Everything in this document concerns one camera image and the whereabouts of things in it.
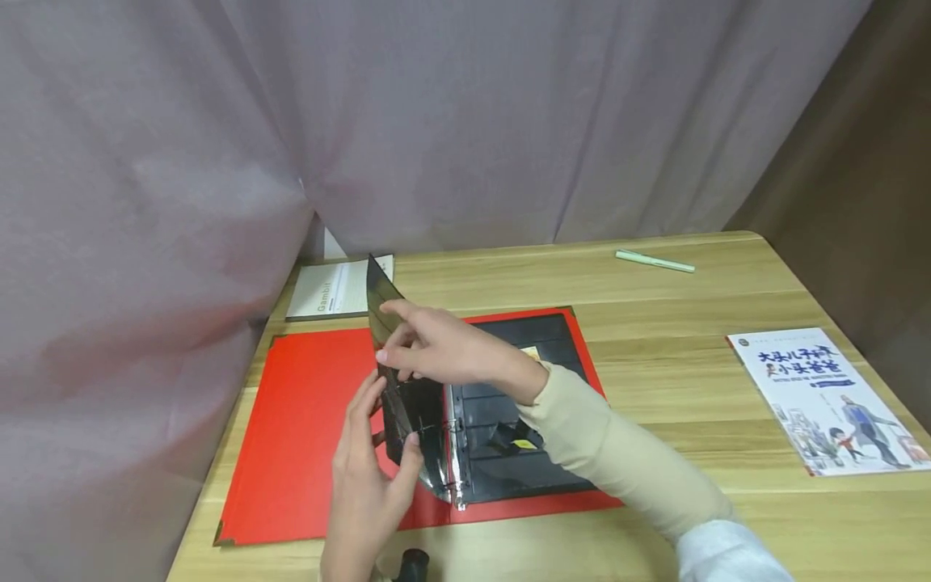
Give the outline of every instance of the hand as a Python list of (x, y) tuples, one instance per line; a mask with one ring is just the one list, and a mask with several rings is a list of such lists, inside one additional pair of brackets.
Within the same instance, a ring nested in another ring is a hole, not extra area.
[(397, 476), (378, 467), (375, 447), (384, 432), (372, 435), (370, 417), (380, 408), (385, 379), (369, 374), (346, 407), (343, 435), (333, 455), (333, 495), (327, 543), (321, 558), (326, 582), (369, 580), (378, 553), (397, 529), (413, 500), (424, 464), (417, 433), (404, 441)]
[(530, 356), (448, 311), (404, 299), (382, 311), (404, 321), (375, 357), (400, 371), (399, 378), (426, 376), (443, 384), (488, 382), (520, 404), (532, 404), (549, 372)]

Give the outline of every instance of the left hand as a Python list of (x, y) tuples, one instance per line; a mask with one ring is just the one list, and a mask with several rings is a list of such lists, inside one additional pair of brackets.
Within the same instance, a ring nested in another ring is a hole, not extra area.
[(380, 408), (385, 379), (372, 371), (346, 407), (343, 435), (333, 456), (333, 495), (327, 541), (321, 557), (325, 582), (369, 580), (382, 547), (397, 529), (413, 500), (424, 465), (419, 436), (404, 442), (401, 466), (392, 480), (378, 466), (370, 417)]

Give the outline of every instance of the white booklet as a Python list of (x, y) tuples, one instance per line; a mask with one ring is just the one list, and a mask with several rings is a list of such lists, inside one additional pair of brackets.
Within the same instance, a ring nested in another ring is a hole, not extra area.
[(727, 336), (812, 475), (931, 468), (931, 457), (820, 328)]
[[(394, 280), (394, 255), (375, 260), (388, 278)], [(368, 311), (365, 294), (368, 268), (368, 259), (301, 267), (285, 319), (294, 321), (365, 315)]]

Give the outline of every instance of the beige sleeve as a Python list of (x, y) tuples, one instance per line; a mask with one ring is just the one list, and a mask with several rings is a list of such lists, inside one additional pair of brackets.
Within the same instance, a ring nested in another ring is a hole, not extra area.
[(736, 521), (721, 489), (646, 429), (615, 413), (575, 372), (544, 363), (549, 380), (520, 417), (549, 458), (640, 511), (673, 545), (712, 520)]

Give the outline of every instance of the red binder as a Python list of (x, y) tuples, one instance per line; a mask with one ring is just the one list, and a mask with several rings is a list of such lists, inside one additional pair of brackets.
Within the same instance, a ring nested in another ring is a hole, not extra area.
[[(589, 383), (602, 395), (571, 308), (537, 309), (471, 318), (500, 321), (562, 314)], [(323, 537), (331, 496), (331, 459), (342, 432), (345, 407), (375, 367), (368, 329), (286, 335), (268, 352), (236, 470), (214, 538), (215, 546), (262, 544)], [(382, 429), (378, 413), (372, 431)], [(378, 451), (394, 475), (398, 467)], [(504, 520), (619, 507), (600, 491), (540, 495), (476, 503), (465, 510), (440, 501), (418, 484), (400, 529)]]

